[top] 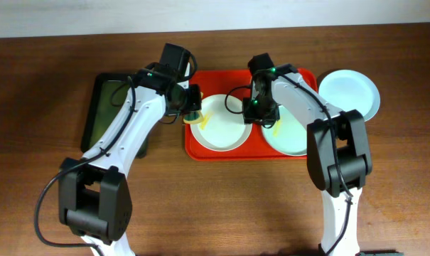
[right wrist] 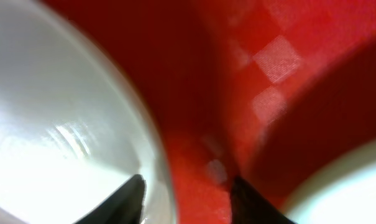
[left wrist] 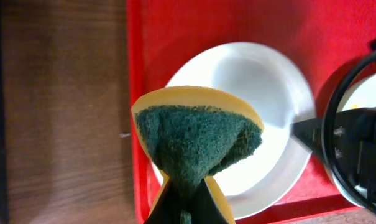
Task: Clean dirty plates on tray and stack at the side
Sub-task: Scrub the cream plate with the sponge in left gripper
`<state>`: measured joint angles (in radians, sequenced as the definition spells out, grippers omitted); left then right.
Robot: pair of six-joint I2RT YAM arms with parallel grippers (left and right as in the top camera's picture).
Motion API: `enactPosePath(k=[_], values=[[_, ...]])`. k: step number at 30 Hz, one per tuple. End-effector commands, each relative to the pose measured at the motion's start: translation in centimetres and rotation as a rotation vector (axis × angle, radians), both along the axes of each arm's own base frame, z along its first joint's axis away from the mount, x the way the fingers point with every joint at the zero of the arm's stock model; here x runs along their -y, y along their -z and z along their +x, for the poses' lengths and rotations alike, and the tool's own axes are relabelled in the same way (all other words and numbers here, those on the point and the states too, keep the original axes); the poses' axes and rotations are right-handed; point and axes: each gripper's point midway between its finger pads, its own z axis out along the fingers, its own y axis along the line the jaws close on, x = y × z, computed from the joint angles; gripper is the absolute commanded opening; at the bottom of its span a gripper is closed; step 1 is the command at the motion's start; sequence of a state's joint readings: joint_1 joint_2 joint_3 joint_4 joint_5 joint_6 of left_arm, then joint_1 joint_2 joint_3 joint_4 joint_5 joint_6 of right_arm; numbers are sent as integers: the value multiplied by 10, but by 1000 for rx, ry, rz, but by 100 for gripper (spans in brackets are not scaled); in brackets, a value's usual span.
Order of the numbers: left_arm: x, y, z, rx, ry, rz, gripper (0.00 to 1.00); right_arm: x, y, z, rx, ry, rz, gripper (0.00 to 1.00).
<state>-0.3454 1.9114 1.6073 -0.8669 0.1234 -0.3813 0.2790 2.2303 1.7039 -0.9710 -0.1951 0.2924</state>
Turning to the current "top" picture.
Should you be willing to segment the yellow green scrub sponge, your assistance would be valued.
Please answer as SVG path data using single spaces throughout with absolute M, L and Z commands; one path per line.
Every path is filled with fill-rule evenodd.
M 204 120 L 203 114 L 200 110 L 189 112 L 183 117 L 183 122 L 185 124 L 199 124 Z

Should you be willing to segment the light green plate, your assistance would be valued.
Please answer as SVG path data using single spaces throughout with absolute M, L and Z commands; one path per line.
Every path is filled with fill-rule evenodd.
M 262 127 L 262 135 L 267 144 L 281 154 L 306 155 L 306 130 L 284 106 L 279 107 L 279 120 L 271 128 Z

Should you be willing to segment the cream white plate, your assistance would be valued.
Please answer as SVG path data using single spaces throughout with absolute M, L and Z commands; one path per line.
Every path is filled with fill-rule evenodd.
M 233 114 L 225 107 L 226 95 L 211 95 L 202 100 L 202 122 L 191 124 L 196 141 L 212 151 L 231 151 L 249 138 L 252 125 L 245 124 L 241 114 Z

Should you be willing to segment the light blue plate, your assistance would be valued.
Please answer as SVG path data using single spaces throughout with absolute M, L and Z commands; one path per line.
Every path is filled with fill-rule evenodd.
M 357 110 L 365 121 L 372 119 L 380 108 L 377 86 L 369 77 L 354 70 L 329 73 L 320 82 L 318 94 L 346 112 Z

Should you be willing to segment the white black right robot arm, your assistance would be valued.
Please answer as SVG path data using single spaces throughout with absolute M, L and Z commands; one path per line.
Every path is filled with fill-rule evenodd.
M 247 124 L 277 125 L 283 107 L 306 129 L 306 165 L 323 200 L 323 255 L 359 255 L 358 203 L 372 171 L 365 120 L 324 100 L 291 64 L 275 65 L 268 54 L 248 62 L 251 95 L 244 98 Z

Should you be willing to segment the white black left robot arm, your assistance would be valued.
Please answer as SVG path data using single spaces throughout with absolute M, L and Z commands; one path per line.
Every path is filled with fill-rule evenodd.
M 189 85 L 197 62 L 187 49 L 167 43 L 160 60 L 121 78 L 127 95 L 104 134 L 81 159 L 66 158 L 58 182 L 59 219 L 94 255 L 133 255 L 126 230 L 132 201 L 127 176 L 149 132 L 165 116 L 201 108 Z

